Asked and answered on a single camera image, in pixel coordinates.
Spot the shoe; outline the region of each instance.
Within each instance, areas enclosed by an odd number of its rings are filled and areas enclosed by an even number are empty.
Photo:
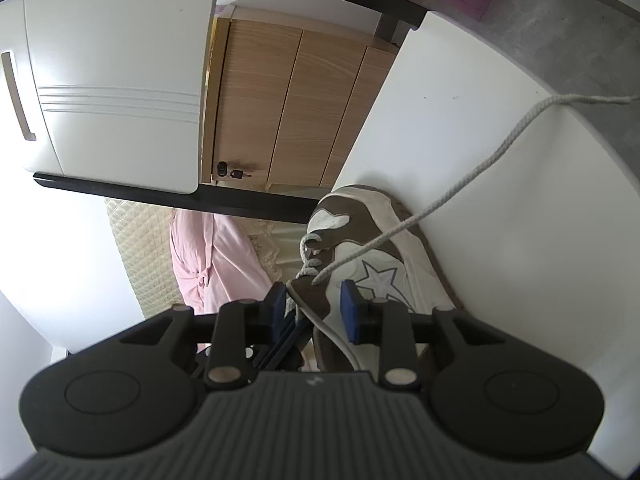
[[[330,263],[353,253],[409,216],[411,213],[391,195],[366,186],[336,189],[318,203],[300,243],[305,266],[287,283],[287,288],[315,325],[314,333],[325,336],[321,336],[319,345],[314,339],[319,346],[319,365],[324,363],[331,370],[342,370],[348,360],[352,369],[370,370],[374,378],[378,370],[376,346],[348,342],[340,315],[343,280],[353,280],[366,299],[399,301],[418,314],[430,314],[434,308],[460,307],[417,225],[334,269],[322,282],[312,283]],[[344,355],[331,356],[336,349]]]

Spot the knotted pink fabric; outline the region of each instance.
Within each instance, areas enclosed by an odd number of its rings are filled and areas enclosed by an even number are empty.
[[[175,279],[196,314],[242,298],[261,300],[271,287],[249,238],[229,216],[177,209],[170,243]]]

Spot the ribbed gray surface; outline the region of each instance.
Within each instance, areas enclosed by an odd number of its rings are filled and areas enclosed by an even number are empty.
[[[502,463],[445,436],[417,398],[368,374],[262,372],[209,396],[183,432],[112,460],[40,452],[11,477],[29,480],[610,480],[586,455]]]

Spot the shoelace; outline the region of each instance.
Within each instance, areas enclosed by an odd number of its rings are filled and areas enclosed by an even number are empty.
[[[414,225],[416,225],[420,220],[427,217],[434,211],[437,211],[439,208],[444,206],[449,200],[455,197],[460,191],[465,189],[466,186],[471,184],[480,174],[484,173],[488,170],[492,165],[494,165],[500,158],[507,152],[507,150],[511,147],[511,145],[515,142],[515,140],[522,134],[522,132],[529,126],[533,120],[538,117],[543,111],[554,104],[570,104],[570,103],[585,103],[585,104],[629,104],[633,101],[637,101],[639,97],[635,96],[616,96],[616,97],[606,97],[606,96],[597,96],[597,95],[580,95],[580,94],[562,94],[550,96],[546,99],[535,104],[531,109],[524,115],[523,118],[515,125],[513,130],[509,133],[509,135],[504,139],[502,144],[484,161],[478,164],[472,171],[467,173],[463,178],[457,181],[453,186],[447,189],[446,192],[443,193],[437,200],[431,202],[426,208],[424,208],[419,213],[410,216],[406,220],[400,222],[396,227],[389,229],[385,233],[377,236],[367,244],[364,244],[362,247],[353,251],[346,256],[335,260],[334,262],[327,265],[324,269],[318,270],[316,267],[322,266],[322,261],[318,258],[310,258],[308,256],[309,248],[306,246],[307,243],[311,240],[313,241],[321,241],[321,237],[316,233],[308,233],[302,237],[300,240],[300,257],[302,258],[302,269],[296,275],[296,278],[301,276],[314,276],[312,280],[313,285],[317,285],[322,281],[326,280],[334,270],[339,267],[349,263],[350,261],[359,258],[363,254],[373,250],[375,248],[380,247],[380,245],[384,244],[386,241],[390,240],[392,237],[397,235],[398,233],[408,229]],[[318,254],[319,251],[312,250],[310,253],[312,256]],[[296,303],[291,299],[290,306],[293,307]],[[358,362],[357,357],[351,352],[351,349],[343,341],[326,323],[320,320],[313,312],[309,312],[308,309],[300,306],[303,313],[313,322],[313,324],[321,330],[329,339],[331,339],[334,344],[342,350],[342,352],[347,356],[348,360],[351,362],[351,365],[355,370],[360,370],[361,365]]]

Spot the wooden cabinet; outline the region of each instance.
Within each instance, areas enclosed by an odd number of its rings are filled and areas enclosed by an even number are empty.
[[[220,180],[216,167],[224,161],[229,170],[250,174],[251,183],[332,186],[393,63],[394,47],[286,14],[235,15],[226,29],[216,28],[212,46],[203,181],[210,181],[209,167]]]

